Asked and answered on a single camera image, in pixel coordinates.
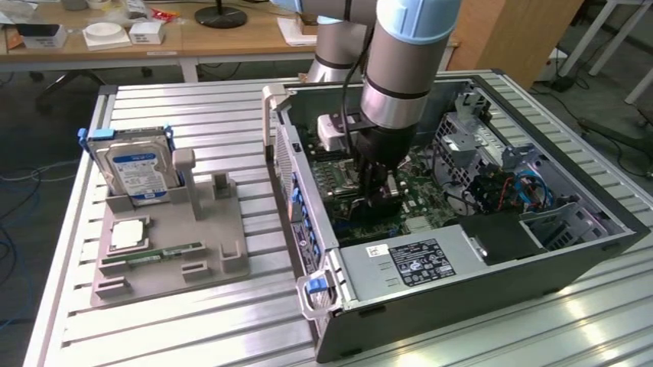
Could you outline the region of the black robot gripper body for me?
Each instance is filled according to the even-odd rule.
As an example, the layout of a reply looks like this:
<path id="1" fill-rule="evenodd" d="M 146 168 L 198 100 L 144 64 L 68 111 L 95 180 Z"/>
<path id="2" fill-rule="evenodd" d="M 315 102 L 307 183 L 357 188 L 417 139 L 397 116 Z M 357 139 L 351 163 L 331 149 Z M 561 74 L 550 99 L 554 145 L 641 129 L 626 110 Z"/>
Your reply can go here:
<path id="1" fill-rule="evenodd" d="M 394 171 L 409 153 L 417 130 L 415 125 L 402 129 L 378 126 L 357 129 L 358 172 L 362 173 L 374 166 L 381 166 L 383 171 Z"/>

